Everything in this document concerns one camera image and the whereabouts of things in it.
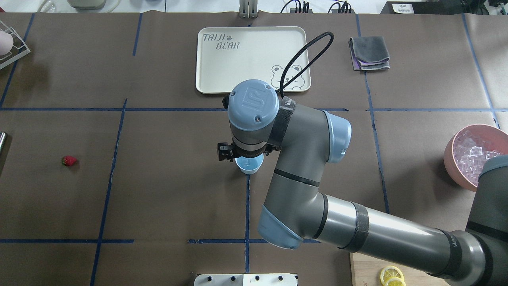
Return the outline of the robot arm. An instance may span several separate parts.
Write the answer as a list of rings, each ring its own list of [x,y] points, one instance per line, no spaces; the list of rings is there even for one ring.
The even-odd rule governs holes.
[[[245,80],[223,98],[232,143],[219,160],[279,151],[258,232],[283,249],[305,238],[405,265],[454,286],[507,284],[507,156],[486,162],[465,230],[447,232],[319,192],[327,163],[350,145],[350,122],[278,98],[262,80]]]

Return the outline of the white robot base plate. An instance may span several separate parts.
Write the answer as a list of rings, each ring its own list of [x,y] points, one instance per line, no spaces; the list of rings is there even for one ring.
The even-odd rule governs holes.
[[[291,273],[200,274],[194,286],[298,286]]]

